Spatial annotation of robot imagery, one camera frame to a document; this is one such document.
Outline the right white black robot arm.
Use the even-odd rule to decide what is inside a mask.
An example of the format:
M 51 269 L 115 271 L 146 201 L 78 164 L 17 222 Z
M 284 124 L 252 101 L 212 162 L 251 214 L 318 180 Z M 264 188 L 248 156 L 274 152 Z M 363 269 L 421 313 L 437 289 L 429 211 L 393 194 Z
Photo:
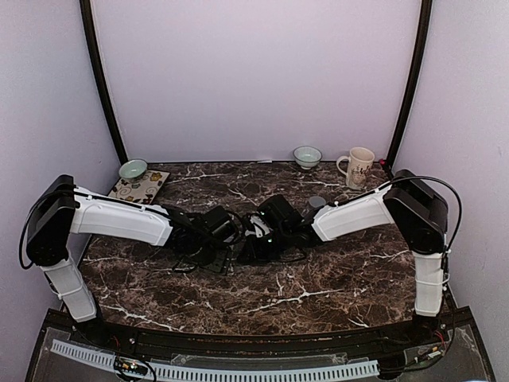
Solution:
M 341 236 L 393 224 L 406 241 L 415 262 L 419 317 L 406 328 L 406 339 L 423 345 L 437 331 L 433 317 L 441 310 L 448 254 L 447 201 L 429 186 L 432 177 L 400 170 L 388 182 L 343 202 L 329 202 L 301 215 L 282 195 L 266 199 L 246 215 L 246 240 L 237 261 L 255 265 L 279 260 L 289 248 L 304 250 Z

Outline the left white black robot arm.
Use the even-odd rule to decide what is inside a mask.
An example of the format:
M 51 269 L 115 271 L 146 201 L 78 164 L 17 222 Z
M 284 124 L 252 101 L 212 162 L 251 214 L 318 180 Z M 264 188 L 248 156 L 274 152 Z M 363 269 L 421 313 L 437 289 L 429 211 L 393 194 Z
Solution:
M 202 266 L 236 244 L 240 232 L 232 213 L 221 206 L 186 213 L 176 207 L 142 205 L 93 193 L 63 174 L 30 208 L 18 250 L 21 259 L 43 271 L 71 317 L 82 323 L 82 335 L 95 347 L 104 347 L 112 340 L 112 330 L 99 319 L 99 305 L 69 253 L 71 234 L 137 240 L 169 248 Z

